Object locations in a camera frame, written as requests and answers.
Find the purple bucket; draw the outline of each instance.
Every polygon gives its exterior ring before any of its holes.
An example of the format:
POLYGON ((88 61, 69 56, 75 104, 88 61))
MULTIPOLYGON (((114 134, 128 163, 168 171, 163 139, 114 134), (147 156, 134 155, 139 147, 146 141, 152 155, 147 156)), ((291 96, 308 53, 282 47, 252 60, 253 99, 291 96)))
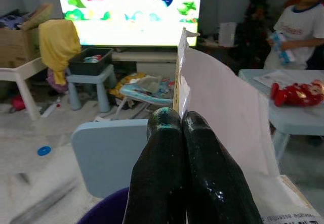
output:
POLYGON ((119 190, 99 202, 77 224, 122 224, 128 189, 119 190))

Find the television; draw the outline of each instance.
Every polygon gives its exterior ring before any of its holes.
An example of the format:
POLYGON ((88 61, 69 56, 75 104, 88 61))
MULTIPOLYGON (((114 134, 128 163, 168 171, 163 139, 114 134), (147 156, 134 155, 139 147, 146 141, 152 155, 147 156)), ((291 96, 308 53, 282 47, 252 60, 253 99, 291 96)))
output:
MULTIPOLYGON (((197 32, 200 0, 60 0, 80 43, 91 46, 173 47, 182 28, 197 32)), ((188 40, 191 46, 196 38, 188 40)))

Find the floor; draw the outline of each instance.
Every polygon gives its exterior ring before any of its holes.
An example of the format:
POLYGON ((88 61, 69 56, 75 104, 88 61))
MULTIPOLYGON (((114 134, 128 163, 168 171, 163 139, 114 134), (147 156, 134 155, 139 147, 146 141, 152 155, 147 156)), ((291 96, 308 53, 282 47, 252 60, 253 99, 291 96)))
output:
MULTIPOLYGON (((135 113, 136 109, 123 111, 120 118, 135 113)), ((98 114, 98 104, 92 100, 81 110, 71 111, 68 96, 62 98, 61 107, 36 122, 25 111, 8 114, 0 107, 0 223, 76 223, 100 201, 87 192, 69 143, 78 125, 93 121, 98 115, 110 117, 98 114), (38 157, 36 151, 42 146, 51 146, 52 152, 38 157)), ((143 112, 139 117, 148 115, 143 112)), ((306 137, 292 137, 280 163, 282 174, 296 183, 321 215, 324 215, 323 156, 324 145, 314 147, 306 137)))

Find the child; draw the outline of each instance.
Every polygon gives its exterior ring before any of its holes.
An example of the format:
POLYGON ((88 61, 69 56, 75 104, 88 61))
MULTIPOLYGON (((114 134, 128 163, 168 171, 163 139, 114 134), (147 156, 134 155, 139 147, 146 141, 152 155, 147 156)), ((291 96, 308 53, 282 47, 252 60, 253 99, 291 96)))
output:
POLYGON ((281 50, 292 50, 296 60, 283 65, 278 54, 271 50, 264 69, 306 69, 306 62, 315 47, 324 44, 324 6, 319 0, 300 0, 295 6, 287 7, 274 26, 284 34, 287 41, 281 50))

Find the paper envelope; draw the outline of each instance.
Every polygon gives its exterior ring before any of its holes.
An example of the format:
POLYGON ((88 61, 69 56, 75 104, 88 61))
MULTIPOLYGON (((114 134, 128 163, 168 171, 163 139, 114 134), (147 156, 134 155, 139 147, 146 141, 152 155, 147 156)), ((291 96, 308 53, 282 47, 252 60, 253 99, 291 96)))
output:
POLYGON ((181 116, 186 110, 196 111, 207 120, 242 168, 265 223, 321 223, 305 197, 280 175, 268 99, 220 61, 189 48, 187 34, 184 29, 178 47, 174 108, 181 116))

